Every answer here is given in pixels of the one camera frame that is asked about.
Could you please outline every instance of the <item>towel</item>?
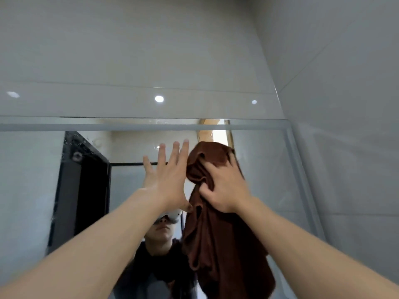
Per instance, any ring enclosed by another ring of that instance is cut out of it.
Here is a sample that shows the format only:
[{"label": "towel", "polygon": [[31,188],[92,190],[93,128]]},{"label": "towel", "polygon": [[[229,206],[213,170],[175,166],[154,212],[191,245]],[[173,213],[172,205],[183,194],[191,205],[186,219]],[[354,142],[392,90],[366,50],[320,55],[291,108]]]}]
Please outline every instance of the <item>towel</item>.
[{"label": "towel", "polygon": [[220,143],[202,141],[188,157],[187,178],[196,185],[190,197],[194,211],[187,214],[182,250],[209,299],[266,299],[275,288],[267,251],[237,214],[217,211],[199,191],[202,183],[214,188],[199,158],[222,166],[229,161],[230,152],[234,151]]}]

